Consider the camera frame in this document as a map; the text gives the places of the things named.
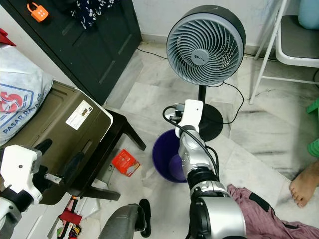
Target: marble floor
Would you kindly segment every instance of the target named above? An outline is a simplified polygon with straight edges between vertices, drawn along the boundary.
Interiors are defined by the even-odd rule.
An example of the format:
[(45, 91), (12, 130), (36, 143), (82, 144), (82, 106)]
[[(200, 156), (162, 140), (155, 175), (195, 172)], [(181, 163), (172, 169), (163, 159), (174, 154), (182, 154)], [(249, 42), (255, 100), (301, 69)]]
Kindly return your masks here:
[[(140, 48), (165, 56), (165, 46), (142, 43)], [(290, 196), (290, 181), (316, 158), (307, 145), (318, 137), (318, 115), (306, 107), (318, 96), (314, 85), (262, 80), (253, 105), (248, 104), (253, 82), (262, 60), (246, 56), (227, 83), (239, 88), (244, 104), (237, 119), (226, 124), (220, 136), (208, 142), (220, 159), (220, 179), (226, 186), (246, 187), (268, 201), (276, 215), (287, 221), (319, 227), (319, 190), (308, 205), (298, 208)], [(312, 80), (313, 68), (287, 66), (271, 61), (265, 74)], [(140, 151), (122, 136), (114, 154), (125, 148), (141, 167), (131, 178), (114, 171), (108, 187), (121, 193), (117, 202), (98, 200), (99, 212), (82, 220), (83, 234), (97, 238), (108, 217), (120, 206), (147, 198), (152, 210), (152, 239), (185, 238), (188, 232), (189, 189), (163, 179), (152, 162), (156, 139), (171, 125), (162, 119), (162, 110), (173, 103), (197, 98), (198, 86), (179, 78), (167, 60), (136, 50), (104, 107), (125, 115), (147, 145)], [(208, 88), (206, 102), (218, 108), (224, 121), (235, 116), (241, 103), (239, 93), (228, 85)], [(105, 179), (103, 170), (99, 179)], [(138, 233), (134, 238), (142, 238)]]

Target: dark door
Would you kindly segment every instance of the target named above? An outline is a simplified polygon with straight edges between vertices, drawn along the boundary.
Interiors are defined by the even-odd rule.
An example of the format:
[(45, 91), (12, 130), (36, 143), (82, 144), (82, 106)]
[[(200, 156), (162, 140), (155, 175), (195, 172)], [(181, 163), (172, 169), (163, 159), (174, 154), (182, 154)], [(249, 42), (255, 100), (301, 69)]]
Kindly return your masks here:
[(103, 104), (141, 41), (132, 0), (116, 2), (86, 30), (73, 17), (61, 13), (53, 1), (34, 1), (49, 12), (49, 19), (38, 23), (25, 0), (0, 0), (61, 70)]

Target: fan base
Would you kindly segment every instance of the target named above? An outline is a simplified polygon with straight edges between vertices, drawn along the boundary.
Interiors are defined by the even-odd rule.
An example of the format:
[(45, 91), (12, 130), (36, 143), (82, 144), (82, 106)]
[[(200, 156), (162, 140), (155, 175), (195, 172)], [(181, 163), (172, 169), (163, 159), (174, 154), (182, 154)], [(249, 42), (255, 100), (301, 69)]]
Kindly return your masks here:
[(205, 142), (210, 141), (223, 130), (223, 116), (215, 107), (204, 104), (201, 121), (199, 123), (199, 135)]

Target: fan grille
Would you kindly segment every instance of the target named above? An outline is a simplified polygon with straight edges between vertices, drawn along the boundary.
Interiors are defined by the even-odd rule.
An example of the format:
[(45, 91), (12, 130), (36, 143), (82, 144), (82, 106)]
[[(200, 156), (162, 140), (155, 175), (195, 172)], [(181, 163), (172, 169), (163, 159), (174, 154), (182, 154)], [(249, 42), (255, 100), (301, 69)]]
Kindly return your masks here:
[(238, 31), (227, 20), (198, 13), (179, 21), (167, 39), (170, 65), (184, 80), (213, 85), (229, 78), (243, 57)]

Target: bare foot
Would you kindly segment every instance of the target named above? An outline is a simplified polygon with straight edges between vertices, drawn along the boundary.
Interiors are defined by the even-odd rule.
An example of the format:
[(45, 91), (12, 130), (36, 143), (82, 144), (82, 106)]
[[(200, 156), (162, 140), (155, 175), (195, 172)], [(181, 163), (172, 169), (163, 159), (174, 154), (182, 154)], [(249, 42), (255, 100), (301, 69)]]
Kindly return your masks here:
[(289, 189), (298, 207), (304, 207), (319, 185), (319, 161), (311, 164), (291, 182)]

